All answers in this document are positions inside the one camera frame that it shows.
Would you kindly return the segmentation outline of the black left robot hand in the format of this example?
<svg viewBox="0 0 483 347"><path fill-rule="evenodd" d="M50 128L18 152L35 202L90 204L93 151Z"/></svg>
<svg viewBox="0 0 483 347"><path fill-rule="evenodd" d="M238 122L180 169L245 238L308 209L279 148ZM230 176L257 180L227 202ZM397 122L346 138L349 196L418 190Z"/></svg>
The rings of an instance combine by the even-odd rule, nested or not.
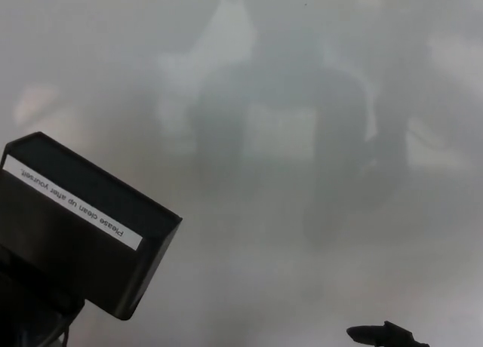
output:
<svg viewBox="0 0 483 347"><path fill-rule="evenodd" d="M39 275L1 266L2 346L67 346L84 306L85 299Z"/></svg>

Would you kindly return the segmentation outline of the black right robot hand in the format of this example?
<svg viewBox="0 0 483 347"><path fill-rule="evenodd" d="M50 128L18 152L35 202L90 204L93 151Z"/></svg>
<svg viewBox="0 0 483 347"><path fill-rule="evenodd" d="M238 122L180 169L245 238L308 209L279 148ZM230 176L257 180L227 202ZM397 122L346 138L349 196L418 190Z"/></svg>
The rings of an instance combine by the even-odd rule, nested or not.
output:
<svg viewBox="0 0 483 347"><path fill-rule="evenodd" d="M383 325L361 325L349 327L347 334L354 342L363 345L384 347L429 347L429 344L415 340L411 331L392 322Z"/></svg>

